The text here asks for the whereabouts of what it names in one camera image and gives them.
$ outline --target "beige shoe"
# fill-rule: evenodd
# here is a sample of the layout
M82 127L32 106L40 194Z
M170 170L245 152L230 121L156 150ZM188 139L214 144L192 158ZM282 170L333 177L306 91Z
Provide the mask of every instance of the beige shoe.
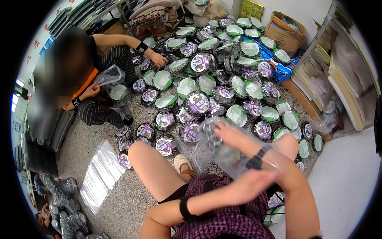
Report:
M189 169L186 169L186 170L183 170L182 172L180 172L180 168L183 165L185 165L185 164L188 165ZM178 154L178 155L175 156L175 158L174 158L174 167L178 171L178 173L180 173L180 174L189 174L194 179L196 178L196 173L192 169L190 161L188 161L188 159L183 154Z

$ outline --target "hand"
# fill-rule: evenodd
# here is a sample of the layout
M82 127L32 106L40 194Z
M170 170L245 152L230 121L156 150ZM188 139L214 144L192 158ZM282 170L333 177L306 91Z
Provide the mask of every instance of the hand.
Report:
M155 63L158 67L164 66L165 62L168 60L163 57L161 54L156 53L155 51L150 51L146 53L146 55L152 60L153 63Z
M95 97L98 92L100 91L99 85L97 85L98 82L94 82L92 85L90 85L85 92L80 96L80 100L84 100L88 97Z
M222 198L226 201L226 205L246 204L269 187L275 178L275 172L250 169L239 179L222 188Z
M215 132L217 136L221 137L223 142L231 147L239 149L241 141L247 137L239 128L231 126L227 122L217 121L215 123Z

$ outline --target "terrazzo floor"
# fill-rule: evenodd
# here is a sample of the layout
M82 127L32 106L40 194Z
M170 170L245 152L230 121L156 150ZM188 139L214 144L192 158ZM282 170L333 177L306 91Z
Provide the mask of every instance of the terrazzo floor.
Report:
M276 85L276 87L280 92L281 99L286 100L300 118L300 125L307 123L308 114L301 104L283 86ZM161 96L167 95L176 95L175 87L172 86L170 89L161 92ZM132 128L134 135L139 125L146 122L152 123L157 112L153 107L143 107L140 99L140 95L133 97L134 123ZM251 117L248 117L248 119L249 121L244 128L252 132L254 120ZM281 126L281 124L277 124L280 123L276 123L272 128ZM169 133L178 137L179 127L180 124L176 123ZM79 117L76 117L65 138L57 160L60 178L75 178L80 189L86 169L96 147L102 140L107 139L114 150L118 152L117 143L114 139L116 131L117 128L109 124L87 126ZM312 150L308 158L303 159L305 165L304 174L306 176L311 172L318 156L318 153ZM173 158L171 156L167 159L172 163ZM216 164L210 163L206 172L220 174L222 171ZM105 232L112 239L139 238L147 210L157 204L136 173L129 170L126 170L125 174L117 181L97 215L93 215L90 209L83 204L81 198L77 197L81 203L82 210L88 218L88 226L91 231Z

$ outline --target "folded plastic sheet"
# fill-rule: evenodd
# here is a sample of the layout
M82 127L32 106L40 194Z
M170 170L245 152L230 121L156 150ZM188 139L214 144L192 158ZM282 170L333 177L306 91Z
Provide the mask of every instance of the folded plastic sheet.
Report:
M102 141L95 150L80 190L82 200L94 215L124 172L109 141Z

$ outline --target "pile of seaweed packages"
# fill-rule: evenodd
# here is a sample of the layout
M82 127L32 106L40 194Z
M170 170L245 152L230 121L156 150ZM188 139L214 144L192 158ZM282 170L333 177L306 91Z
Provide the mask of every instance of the pile of seaweed packages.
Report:
M225 117L243 127L252 117L252 132L259 139L272 142L291 134L300 143L300 157L307 158L312 127L300 125L299 117L275 86L284 80L285 68L293 67L302 53L290 58L277 49L275 41L263 36L264 26L254 17L236 20L228 16L210 20L202 28L194 27L190 19L186 23L189 25L179 27L174 37L151 40L150 47L168 59L163 67L130 50L143 74L132 90L141 96L143 106L158 110L152 124L139 126L135 141L144 141L163 156L170 156L176 153L177 145L175 137L165 132L174 124L182 124L180 141L196 145L199 126L206 118ZM161 92L171 87L177 95L161 97ZM164 134L155 138L154 129ZM131 140L128 130L122 131L116 135L120 145ZM320 151L322 138L317 135L314 142Z
M79 202L74 198L77 183L73 178L54 180L47 172L42 173L40 178L52 193L52 202L49 205L51 223L62 235L62 239L109 239L105 233L90 234L86 226L86 216L80 211Z

